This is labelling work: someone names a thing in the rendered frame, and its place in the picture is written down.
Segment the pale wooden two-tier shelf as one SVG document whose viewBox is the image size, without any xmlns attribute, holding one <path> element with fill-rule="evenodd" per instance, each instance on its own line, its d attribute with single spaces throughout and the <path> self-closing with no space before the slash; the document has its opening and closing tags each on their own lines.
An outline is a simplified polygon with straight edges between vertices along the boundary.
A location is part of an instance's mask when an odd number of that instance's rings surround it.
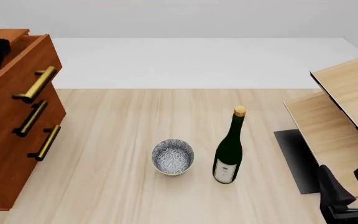
<svg viewBox="0 0 358 224">
<path fill-rule="evenodd" d="M 321 91 L 284 104 L 316 162 L 358 198 L 358 59 L 310 76 Z"/>
</svg>

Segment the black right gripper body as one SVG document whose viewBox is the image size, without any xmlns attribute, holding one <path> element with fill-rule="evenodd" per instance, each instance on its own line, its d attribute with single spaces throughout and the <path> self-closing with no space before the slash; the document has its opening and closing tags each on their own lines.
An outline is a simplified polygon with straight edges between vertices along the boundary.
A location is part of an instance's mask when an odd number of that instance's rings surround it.
<svg viewBox="0 0 358 224">
<path fill-rule="evenodd" d="M 358 219 L 358 208 L 348 208 L 346 206 L 321 207 L 321 213 L 325 220 Z"/>
</svg>

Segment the blue white patterned bowl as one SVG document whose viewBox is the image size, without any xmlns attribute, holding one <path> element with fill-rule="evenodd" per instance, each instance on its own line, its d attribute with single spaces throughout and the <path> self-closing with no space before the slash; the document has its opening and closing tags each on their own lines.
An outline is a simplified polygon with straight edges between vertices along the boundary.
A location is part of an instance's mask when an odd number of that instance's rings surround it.
<svg viewBox="0 0 358 224">
<path fill-rule="evenodd" d="M 159 142 L 151 152 L 151 161 L 157 171 L 167 177 L 178 177 L 191 169 L 195 160 L 193 148 L 180 139 Z"/>
</svg>

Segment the flat black panel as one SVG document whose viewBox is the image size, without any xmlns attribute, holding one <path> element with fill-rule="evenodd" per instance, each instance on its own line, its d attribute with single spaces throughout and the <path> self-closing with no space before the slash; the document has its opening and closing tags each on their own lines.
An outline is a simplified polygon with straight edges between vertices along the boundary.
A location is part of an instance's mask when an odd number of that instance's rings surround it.
<svg viewBox="0 0 358 224">
<path fill-rule="evenodd" d="M 276 131 L 274 135 L 299 192 L 318 193 L 318 163 L 299 130 Z"/>
</svg>

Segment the dark green corked wine bottle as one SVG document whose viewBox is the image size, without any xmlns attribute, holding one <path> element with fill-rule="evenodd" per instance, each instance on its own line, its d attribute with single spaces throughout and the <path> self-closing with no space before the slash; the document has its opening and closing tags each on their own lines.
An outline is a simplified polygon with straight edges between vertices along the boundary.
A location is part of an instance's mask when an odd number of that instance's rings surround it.
<svg viewBox="0 0 358 224">
<path fill-rule="evenodd" d="M 245 115 L 244 106 L 234 108 L 229 132 L 216 149 L 213 177 L 222 184 L 234 182 L 239 171 L 242 162 L 241 129 Z"/>
</svg>

